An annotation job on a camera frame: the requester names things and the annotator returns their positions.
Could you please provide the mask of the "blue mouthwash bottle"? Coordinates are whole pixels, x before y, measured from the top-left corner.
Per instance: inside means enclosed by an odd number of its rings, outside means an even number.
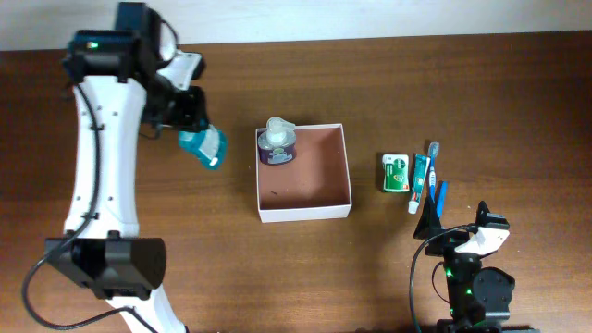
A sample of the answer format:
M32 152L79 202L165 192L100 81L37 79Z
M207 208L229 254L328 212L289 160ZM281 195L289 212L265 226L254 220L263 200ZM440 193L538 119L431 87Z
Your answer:
M217 170L226 158L228 139L221 130L210 124L200 132L181 131L179 146L195 155L205 168Z

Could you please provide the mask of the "teal toothpaste tube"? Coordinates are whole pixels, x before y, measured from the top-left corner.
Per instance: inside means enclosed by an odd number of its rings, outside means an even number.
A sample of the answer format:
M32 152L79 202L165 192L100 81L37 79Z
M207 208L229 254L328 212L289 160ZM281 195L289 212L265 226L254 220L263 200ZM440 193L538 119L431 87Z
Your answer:
M416 154L414 156L413 184L410 201L408 202L409 214L414 215L419 208L429 164L430 158L428 156L422 154Z

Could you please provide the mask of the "green Dettol soap pack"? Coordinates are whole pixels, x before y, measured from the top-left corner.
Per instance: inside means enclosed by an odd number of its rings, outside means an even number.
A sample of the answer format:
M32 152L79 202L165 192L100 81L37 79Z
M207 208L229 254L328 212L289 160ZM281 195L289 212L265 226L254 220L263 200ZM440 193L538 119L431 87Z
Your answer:
M384 154L382 167L384 171L384 192L408 192L409 156L407 154Z

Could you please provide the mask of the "purple foam soap pump bottle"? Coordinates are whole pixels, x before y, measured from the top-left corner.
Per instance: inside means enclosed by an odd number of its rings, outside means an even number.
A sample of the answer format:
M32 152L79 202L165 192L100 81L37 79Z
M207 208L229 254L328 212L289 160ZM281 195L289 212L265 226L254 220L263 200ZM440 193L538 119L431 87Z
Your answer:
M296 157L296 125L281 117L267 120L265 130L257 138L260 161L269 166L291 162Z

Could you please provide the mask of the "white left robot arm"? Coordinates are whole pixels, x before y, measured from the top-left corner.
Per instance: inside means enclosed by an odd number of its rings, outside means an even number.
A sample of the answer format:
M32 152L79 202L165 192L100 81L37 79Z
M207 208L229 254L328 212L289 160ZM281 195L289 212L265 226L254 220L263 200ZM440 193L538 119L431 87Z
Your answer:
M152 8L122 2L109 30L80 30L64 61L78 115L75 185L64 231L43 261L122 315L133 332L183 332L163 280L167 250L144 238L135 204L140 127L173 129L180 145L217 167L224 134L209 120L198 53Z

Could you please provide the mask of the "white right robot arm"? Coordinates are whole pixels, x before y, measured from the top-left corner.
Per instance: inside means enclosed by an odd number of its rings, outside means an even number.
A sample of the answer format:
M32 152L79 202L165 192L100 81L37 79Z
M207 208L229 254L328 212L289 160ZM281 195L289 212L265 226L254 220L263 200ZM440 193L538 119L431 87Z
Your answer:
M515 279L482 260L496 253L510 235L508 220L477 206L475 222L443 228L434 201L428 198L413 237L422 243L413 255L409 304L415 329L420 331L413 300L414 273L421 253L441 257L448 291L450 318L436 323L437 332L501 332L510 318Z

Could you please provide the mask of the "blue razor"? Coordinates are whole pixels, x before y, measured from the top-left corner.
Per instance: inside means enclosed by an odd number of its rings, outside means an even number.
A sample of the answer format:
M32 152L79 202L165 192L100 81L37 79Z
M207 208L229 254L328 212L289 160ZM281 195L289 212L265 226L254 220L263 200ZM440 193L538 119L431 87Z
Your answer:
M449 185L449 183L447 181L440 182L438 197L437 197L437 201L436 201L436 209L437 209L438 217L442 217L442 215L443 215L443 209L444 209L445 200L446 200L446 196L447 196L448 185Z

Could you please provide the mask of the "blue toothbrush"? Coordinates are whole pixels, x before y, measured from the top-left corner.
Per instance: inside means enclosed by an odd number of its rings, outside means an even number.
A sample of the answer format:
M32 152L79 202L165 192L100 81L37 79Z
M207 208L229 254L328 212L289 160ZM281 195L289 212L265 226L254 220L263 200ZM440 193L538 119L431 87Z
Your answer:
M429 186L429 194L430 198L433 202L436 201L436 186L437 186L437 176L436 176L436 159L438 157L440 144L439 142L431 142L428 146L428 156L430 157L430 164L428 169L428 186Z

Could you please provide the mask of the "white cardboard box pink inside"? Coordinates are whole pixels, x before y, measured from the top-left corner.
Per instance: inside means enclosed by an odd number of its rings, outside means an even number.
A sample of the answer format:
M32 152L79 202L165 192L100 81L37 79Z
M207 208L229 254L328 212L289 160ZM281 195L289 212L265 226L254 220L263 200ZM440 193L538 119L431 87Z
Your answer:
M346 218L352 209L344 128L298 126L295 158L265 165L255 155L257 211L263 223Z

